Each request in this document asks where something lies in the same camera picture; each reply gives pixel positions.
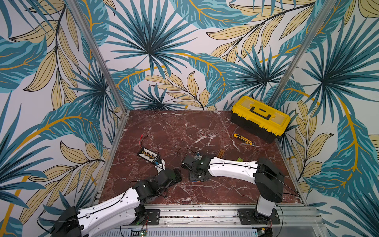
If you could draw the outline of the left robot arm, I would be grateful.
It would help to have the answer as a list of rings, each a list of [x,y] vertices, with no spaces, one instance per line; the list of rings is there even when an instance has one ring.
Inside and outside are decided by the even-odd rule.
[[[181,180],[179,169],[165,169],[98,205],[79,210],[70,207],[55,221],[50,234],[53,237],[96,237],[122,225],[140,223],[147,216],[144,205]]]

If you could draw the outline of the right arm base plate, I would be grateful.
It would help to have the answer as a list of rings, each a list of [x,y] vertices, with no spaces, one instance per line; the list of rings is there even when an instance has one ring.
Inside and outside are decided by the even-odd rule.
[[[275,208],[269,217],[259,214],[255,208],[240,208],[237,210],[237,216],[241,225],[276,225],[281,223]]]

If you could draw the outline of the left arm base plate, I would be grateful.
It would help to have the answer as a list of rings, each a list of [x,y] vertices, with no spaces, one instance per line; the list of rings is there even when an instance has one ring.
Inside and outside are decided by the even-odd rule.
[[[135,219],[129,225],[142,226],[152,225],[156,226],[160,220],[160,209],[146,209],[138,210],[135,213]]]

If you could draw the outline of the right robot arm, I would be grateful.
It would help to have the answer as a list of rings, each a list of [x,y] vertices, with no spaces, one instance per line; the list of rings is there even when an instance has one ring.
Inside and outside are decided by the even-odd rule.
[[[199,182],[212,177],[227,177],[256,185],[260,195],[254,215],[259,218],[270,218],[275,205],[283,200],[284,175],[265,158],[252,162],[238,162],[218,157],[186,156],[182,160],[182,168],[189,171],[191,179]]]

